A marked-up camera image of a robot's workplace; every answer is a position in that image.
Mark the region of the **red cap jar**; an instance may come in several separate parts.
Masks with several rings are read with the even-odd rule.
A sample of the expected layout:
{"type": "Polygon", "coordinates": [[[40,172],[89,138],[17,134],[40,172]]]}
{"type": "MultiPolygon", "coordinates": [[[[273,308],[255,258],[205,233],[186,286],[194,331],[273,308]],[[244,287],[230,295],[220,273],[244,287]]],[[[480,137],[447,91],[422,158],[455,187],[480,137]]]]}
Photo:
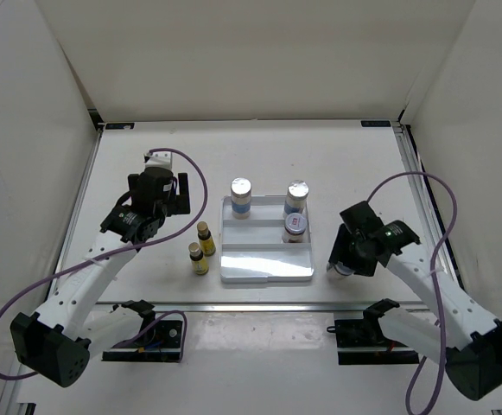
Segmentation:
{"type": "Polygon", "coordinates": [[[326,269],[327,277],[333,280],[341,280],[350,277],[354,274],[354,271],[342,263],[328,264],[326,269]]]}
{"type": "Polygon", "coordinates": [[[308,228],[308,220],[301,213],[288,214],[284,221],[284,243],[301,243],[308,228]]]}

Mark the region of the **yellow small bottle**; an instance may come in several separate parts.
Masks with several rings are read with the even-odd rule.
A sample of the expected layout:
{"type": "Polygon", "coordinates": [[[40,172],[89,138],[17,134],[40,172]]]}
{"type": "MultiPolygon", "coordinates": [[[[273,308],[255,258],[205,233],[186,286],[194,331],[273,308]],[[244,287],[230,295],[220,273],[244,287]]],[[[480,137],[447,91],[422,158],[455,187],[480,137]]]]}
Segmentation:
{"type": "Polygon", "coordinates": [[[212,256],[216,252],[216,246],[213,241],[212,233],[205,221],[197,224],[197,233],[200,243],[200,249],[205,256],[212,256]]]}
{"type": "Polygon", "coordinates": [[[209,267],[207,258],[197,242],[192,242],[188,246],[189,258],[193,267],[193,271],[197,275],[205,275],[208,273],[209,267]]]}

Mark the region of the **blue label shaker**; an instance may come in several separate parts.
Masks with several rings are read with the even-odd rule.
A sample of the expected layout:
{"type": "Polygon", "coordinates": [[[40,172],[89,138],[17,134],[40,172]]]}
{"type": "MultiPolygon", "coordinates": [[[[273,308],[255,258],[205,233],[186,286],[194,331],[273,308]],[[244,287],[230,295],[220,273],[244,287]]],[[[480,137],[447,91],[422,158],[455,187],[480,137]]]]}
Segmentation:
{"type": "Polygon", "coordinates": [[[246,219],[251,213],[251,182],[243,177],[231,183],[232,216],[235,219],[246,219]]]}
{"type": "Polygon", "coordinates": [[[283,207],[283,217],[290,214],[302,214],[307,206],[309,187],[303,180],[294,180],[287,187],[286,198],[283,207]]]}

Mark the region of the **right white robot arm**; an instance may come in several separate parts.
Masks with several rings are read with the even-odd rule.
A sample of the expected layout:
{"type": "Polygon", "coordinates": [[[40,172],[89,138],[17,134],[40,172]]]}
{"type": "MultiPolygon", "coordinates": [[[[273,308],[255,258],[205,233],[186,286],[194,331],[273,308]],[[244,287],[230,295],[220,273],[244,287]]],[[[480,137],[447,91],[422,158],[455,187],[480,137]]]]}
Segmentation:
{"type": "Polygon", "coordinates": [[[445,271],[433,271],[419,236],[403,221],[385,224],[367,201],[340,214],[329,268],[371,277],[378,266],[403,281],[438,319],[413,316],[383,299],[363,312],[371,345],[394,341],[440,363],[454,387],[478,401],[502,386],[502,320],[476,303],[445,271]]]}

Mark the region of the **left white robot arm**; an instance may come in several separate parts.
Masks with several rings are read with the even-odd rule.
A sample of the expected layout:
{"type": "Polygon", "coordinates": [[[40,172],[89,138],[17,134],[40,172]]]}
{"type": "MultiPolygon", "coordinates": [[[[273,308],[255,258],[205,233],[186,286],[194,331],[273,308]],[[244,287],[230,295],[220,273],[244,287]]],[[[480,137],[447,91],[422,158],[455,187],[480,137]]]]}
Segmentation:
{"type": "Polygon", "coordinates": [[[70,273],[31,315],[18,314],[10,332],[18,360],[58,386],[69,387],[90,359],[118,344],[145,347],[154,341],[156,313],[130,300],[88,322],[95,303],[172,215],[189,214],[187,174],[148,167],[128,177],[128,191],[100,225],[88,264],[70,273]]]}

